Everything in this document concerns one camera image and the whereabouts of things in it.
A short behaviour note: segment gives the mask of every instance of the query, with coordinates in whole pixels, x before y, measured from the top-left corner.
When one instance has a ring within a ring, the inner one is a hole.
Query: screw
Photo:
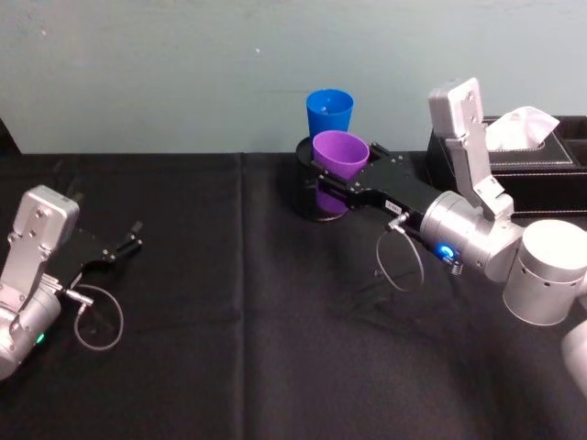
[[[459,276],[462,273],[462,263],[460,261],[455,261],[454,263],[452,263],[450,273],[455,277]]]

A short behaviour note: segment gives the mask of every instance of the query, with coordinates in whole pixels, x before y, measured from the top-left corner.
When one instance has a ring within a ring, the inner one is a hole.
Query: blue led light
[[[452,250],[447,245],[440,245],[438,247],[438,253],[440,254],[441,257],[447,257],[449,259],[453,259],[455,256],[455,251]]]

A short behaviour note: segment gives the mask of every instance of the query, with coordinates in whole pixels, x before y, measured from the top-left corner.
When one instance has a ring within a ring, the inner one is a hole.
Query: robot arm
[[[73,290],[84,272],[96,264],[115,264],[142,246],[137,226],[120,246],[100,246],[94,236],[75,228],[79,212],[75,201],[46,186],[22,197],[0,276],[0,380],[14,373],[59,316],[59,295],[80,303],[81,315],[93,305]]]
[[[451,82],[428,101],[460,194],[418,181],[373,146],[375,160],[349,181],[311,162],[321,189],[350,208],[369,205],[401,217],[442,261],[505,282],[505,305],[530,324],[561,322],[577,298],[587,308],[587,233],[560,220],[539,220],[526,228],[511,221],[514,202],[491,174],[477,80]],[[587,396],[587,321],[564,338],[562,351]]]

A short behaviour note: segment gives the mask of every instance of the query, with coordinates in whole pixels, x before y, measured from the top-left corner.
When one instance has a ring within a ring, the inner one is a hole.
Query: blue cup
[[[348,131],[353,104],[352,96],[342,90],[312,92],[305,100],[310,138],[327,130]]]

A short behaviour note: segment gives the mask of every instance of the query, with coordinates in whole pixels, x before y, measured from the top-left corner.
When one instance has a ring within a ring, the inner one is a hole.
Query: purple cup
[[[328,130],[318,133],[312,141],[314,160],[344,179],[350,179],[369,159],[369,146],[360,137],[346,131]],[[340,200],[316,187],[316,203],[324,211],[344,214],[349,209]]]

